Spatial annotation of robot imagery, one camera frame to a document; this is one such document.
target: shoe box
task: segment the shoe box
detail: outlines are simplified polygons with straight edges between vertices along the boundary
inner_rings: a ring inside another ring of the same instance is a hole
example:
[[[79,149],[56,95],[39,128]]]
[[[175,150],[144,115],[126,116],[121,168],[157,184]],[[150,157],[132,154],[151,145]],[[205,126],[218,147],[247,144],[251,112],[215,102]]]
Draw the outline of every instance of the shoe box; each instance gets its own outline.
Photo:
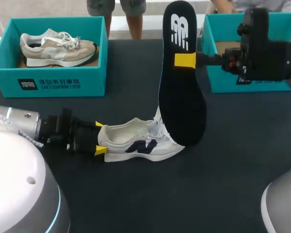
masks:
[[[49,28],[95,42],[97,59],[80,67],[26,67],[20,36]],[[12,18],[0,41],[0,90],[6,98],[104,96],[107,58],[104,17]]]
[[[226,48],[239,48],[240,36],[237,27],[243,21],[244,14],[206,15],[202,51],[207,55],[222,54]],[[270,40],[291,39],[291,13],[269,13]],[[224,72],[220,66],[207,66],[208,77],[213,93],[255,92],[255,91],[291,91],[285,81],[245,81],[237,75]]]

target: cable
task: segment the cable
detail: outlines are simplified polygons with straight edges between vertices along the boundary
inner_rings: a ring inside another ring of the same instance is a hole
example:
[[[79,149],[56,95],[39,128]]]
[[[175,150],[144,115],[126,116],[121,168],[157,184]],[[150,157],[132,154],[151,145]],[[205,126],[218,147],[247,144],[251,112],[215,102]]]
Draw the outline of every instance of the cable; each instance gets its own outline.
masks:
[[[6,118],[5,116],[0,114],[0,119],[3,120],[4,123],[7,124],[13,124],[13,122],[11,122],[8,118]],[[26,138],[28,141],[30,141],[32,144],[34,144],[36,147],[42,148],[44,146],[43,143],[37,142],[36,140],[34,140],[33,138],[29,137],[27,134],[25,134],[22,130],[18,130],[18,135]]]

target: black tablecloth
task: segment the black tablecloth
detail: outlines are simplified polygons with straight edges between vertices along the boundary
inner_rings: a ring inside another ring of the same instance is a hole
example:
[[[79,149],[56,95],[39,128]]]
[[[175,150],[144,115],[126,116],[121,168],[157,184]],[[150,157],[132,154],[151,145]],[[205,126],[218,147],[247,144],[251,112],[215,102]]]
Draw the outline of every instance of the black tablecloth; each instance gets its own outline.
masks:
[[[84,120],[122,124],[152,119],[162,41],[110,41],[103,98],[4,99],[0,105],[40,112],[73,109]],[[263,190],[291,168],[291,92],[212,94],[196,75],[208,125],[195,147],[162,161],[104,163],[42,151],[71,211],[72,233],[266,233]]]

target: gray shorts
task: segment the gray shorts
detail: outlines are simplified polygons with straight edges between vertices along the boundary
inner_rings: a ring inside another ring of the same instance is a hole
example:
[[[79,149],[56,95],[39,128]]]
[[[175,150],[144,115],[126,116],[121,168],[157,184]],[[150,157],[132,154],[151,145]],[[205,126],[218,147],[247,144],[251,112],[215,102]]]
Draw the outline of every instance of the gray shorts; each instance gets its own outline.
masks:
[[[120,0],[128,16],[140,16],[146,11],[146,0]],[[87,11],[91,16],[107,16],[112,13],[115,0],[87,0]]]

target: hand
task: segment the hand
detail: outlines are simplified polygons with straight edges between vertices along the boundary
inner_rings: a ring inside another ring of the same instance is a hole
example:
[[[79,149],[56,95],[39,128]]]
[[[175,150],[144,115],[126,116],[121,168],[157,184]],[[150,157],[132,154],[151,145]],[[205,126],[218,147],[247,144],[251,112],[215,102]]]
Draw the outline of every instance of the hand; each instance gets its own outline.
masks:
[[[228,0],[214,0],[213,3],[219,14],[232,14],[238,12],[233,3]]]

